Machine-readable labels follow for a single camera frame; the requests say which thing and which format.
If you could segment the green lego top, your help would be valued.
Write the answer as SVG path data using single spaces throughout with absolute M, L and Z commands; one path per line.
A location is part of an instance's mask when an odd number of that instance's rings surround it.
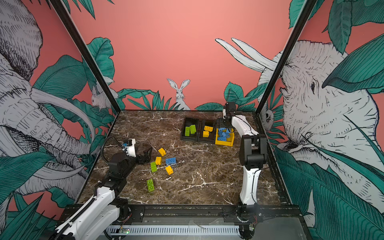
M 190 127 L 185 127 L 185 137 L 190 136 Z
M 190 134 L 193 135 L 197 132 L 196 125 L 190 125 Z

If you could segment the green lego mid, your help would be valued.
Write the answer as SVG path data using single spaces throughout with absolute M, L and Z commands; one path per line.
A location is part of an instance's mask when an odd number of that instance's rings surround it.
M 155 173 L 157 171 L 157 165 L 155 162 L 151 162 L 150 163 L 150 166 L 151 166 L 151 172 L 152 173 Z

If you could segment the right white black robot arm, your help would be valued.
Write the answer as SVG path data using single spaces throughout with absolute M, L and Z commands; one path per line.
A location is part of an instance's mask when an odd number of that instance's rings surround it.
M 223 107 L 223 117 L 218 118 L 220 128 L 233 129 L 241 137 L 239 160 L 243 166 L 243 183 L 240 200 L 243 205 L 257 203 L 259 176 L 268 159 L 266 138 L 260 135 L 244 115 L 236 110 L 234 102 Z

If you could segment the yellow plastic bin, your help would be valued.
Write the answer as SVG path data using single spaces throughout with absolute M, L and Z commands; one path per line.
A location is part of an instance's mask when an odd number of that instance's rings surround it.
M 215 145 L 232 147 L 235 140 L 235 130 L 233 128 L 222 127 L 220 120 L 216 121 Z

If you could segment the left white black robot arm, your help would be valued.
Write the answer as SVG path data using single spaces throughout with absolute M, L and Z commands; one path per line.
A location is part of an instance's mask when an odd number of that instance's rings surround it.
M 127 177 L 136 165 L 149 163 L 152 148 L 136 154 L 134 146 L 116 153 L 107 161 L 109 170 L 94 188 L 94 194 L 72 216 L 42 240 L 95 240 L 113 222 L 126 221 L 132 216 L 128 201 L 119 198 Z

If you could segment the black bin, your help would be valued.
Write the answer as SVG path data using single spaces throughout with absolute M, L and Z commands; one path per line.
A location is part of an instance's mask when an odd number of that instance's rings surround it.
M 199 129 L 200 119 L 186 117 L 181 130 L 181 140 L 197 142 L 200 135 Z
M 216 121 L 201 119 L 198 141 L 201 143 L 214 144 L 216 139 Z

